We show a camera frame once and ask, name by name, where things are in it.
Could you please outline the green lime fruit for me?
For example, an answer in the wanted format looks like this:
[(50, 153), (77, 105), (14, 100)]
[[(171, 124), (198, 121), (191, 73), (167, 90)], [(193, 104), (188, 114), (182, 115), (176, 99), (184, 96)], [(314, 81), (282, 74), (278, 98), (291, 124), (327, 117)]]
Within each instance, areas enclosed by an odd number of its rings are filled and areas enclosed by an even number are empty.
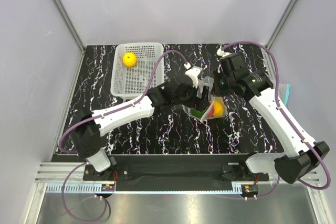
[(191, 109), (191, 115), (196, 118), (201, 118), (204, 115), (205, 111), (199, 111), (197, 109)]

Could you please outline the red apple fruit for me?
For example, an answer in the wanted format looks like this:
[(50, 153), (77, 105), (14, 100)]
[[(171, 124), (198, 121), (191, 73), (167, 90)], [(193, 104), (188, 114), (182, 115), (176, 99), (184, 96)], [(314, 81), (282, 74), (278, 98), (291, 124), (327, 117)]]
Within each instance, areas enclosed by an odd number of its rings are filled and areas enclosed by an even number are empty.
[(215, 109), (214, 109), (214, 105), (211, 104), (211, 105), (207, 108), (206, 113), (204, 114), (205, 119), (208, 120), (208, 119), (212, 119), (212, 118), (214, 118), (214, 111), (215, 111)]

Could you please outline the clear dotted zip bag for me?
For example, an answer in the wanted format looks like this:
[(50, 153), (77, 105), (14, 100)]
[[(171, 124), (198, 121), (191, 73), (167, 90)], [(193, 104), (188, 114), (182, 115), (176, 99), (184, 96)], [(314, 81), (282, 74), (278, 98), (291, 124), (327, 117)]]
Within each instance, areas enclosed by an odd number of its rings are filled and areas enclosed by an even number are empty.
[(211, 93), (214, 79), (205, 77), (199, 81), (196, 100), (193, 107), (182, 105), (183, 111), (203, 123), (207, 120), (224, 118), (228, 112), (222, 97), (216, 97)]

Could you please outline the yellow lemon fruit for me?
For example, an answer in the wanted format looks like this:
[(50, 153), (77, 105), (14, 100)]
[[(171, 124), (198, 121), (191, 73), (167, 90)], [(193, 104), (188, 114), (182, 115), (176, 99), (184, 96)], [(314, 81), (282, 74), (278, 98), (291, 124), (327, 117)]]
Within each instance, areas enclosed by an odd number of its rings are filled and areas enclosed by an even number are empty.
[(220, 102), (215, 101), (213, 104), (213, 116), (221, 117), (223, 115), (224, 115), (224, 106)]

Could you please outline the yellow orange fruit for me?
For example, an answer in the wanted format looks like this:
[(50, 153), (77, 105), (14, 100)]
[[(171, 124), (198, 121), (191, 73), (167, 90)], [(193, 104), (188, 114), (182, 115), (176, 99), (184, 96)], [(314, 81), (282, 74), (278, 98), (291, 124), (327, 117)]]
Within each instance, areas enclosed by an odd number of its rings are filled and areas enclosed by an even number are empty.
[(123, 61), (123, 64), (126, 67), (134, 67), (136, 65), (136, 62), (137, 62), (137, 57), (132, 52), (126, 52), (123, 55), (122, 61)]

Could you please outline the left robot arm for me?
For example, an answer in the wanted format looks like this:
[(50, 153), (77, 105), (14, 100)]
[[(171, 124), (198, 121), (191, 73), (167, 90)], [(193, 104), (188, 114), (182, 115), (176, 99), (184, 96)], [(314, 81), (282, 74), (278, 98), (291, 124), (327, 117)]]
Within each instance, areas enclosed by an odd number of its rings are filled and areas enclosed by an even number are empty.
[(183, 74), (128, 102), (97, 112), (83, 109), (71, 126), (69, 136), (77, 155), (94, 167), (99, 178), (107, 180), (113, 175), (113, 167), (101, 146), (101, 137), (132, 121), (149, 118), (164, 107), (183, 105), (202, 112), (210, 104), (209, 91), (198, 79)]

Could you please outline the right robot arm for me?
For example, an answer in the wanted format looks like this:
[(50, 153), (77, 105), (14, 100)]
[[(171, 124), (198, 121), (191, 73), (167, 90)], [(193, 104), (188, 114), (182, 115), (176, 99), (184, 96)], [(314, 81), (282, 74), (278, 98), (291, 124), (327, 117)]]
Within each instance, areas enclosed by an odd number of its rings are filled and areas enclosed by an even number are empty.
[(238, 167), (239, 176), (250, 180), (257, 173), (278, 174), (293, 184), (320, 165), (330, 148), (317, 142), (290, 114), (264, 71), (250, 72), (241, 53), (217, 52), (219, 66), (213, 71), (212, 94), (236, 94), (266, 121), (283, 148), (282, 153), (257, 153)]

